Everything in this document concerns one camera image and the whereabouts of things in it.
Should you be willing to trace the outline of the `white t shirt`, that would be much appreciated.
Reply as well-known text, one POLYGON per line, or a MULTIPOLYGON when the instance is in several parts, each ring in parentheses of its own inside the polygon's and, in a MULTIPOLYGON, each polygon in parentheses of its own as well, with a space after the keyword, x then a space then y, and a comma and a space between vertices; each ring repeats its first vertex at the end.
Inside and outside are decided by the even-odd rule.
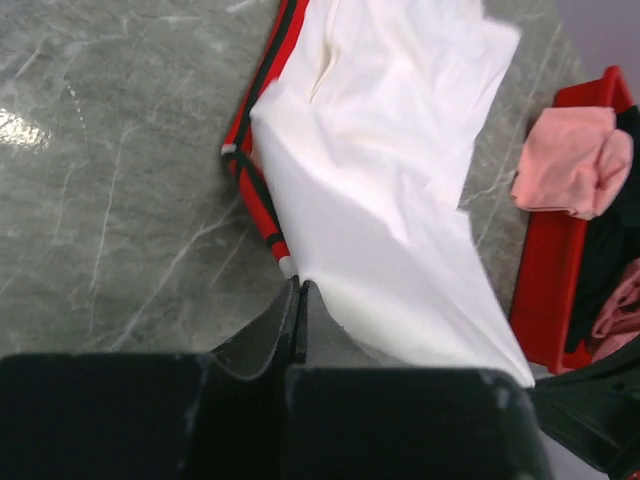
POLYGON ((458 207, 520 37, 479 1, 284 1, 221 154, 357 343, 531 387, 458 207))

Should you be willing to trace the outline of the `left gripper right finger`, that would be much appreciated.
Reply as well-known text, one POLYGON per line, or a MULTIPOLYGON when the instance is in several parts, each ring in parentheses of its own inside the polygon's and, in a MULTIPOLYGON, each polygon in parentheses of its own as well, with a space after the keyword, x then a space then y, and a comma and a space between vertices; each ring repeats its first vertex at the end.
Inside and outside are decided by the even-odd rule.
POLYGON ((345 366, 359 353, 304 283, 304 363, 284 381, 287 479, 550 479, 533 406, 487 369, 345 366))

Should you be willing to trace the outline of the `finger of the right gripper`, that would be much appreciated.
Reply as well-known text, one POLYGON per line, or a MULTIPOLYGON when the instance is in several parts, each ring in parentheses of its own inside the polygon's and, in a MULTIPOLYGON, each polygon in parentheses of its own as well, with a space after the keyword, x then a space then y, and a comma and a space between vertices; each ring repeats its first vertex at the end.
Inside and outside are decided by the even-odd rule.
POLYGON ((639 340, 587 367, 539 380, 544 433, 610 478, 639 473, 639 340))

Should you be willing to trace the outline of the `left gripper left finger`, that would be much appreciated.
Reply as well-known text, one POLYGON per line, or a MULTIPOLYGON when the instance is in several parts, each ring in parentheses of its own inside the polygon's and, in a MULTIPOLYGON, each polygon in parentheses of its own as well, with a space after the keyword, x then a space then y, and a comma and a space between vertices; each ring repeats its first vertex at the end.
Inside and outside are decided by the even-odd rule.
POLYGON ((5 479, 275 479, 300 286, 204 353, 1 361, 5 479))

